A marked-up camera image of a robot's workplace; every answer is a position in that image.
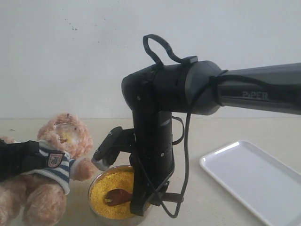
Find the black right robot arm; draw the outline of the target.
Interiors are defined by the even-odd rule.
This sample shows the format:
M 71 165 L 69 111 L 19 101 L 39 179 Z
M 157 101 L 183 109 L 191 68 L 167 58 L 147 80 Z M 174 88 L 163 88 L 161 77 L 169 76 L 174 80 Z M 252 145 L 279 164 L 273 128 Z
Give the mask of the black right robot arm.
M 232 71 L 211 61 L 149 66 L 126 76 L 121 89 L 133 116 L 130 210 L 138 216 L 174 172 L 172 113 L 211 115 L 222 106 L 301 113 L 299 63 Z

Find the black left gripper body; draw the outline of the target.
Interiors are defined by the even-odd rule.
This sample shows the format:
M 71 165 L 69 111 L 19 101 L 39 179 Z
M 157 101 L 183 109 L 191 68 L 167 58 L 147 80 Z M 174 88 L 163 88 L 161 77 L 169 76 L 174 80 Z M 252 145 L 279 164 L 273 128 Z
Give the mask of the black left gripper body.
M 24 143 L 5 143 L 0 140 L 0 181 L 24 173 Z

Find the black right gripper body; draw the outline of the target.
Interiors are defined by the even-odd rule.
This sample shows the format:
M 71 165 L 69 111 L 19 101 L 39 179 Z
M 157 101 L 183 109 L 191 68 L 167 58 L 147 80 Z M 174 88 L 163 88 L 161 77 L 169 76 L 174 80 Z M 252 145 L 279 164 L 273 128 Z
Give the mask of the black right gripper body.
M 174 172 L 172 114 L 132 112 L 135 150 L 133 195 L 152 195 L 166 186 Z

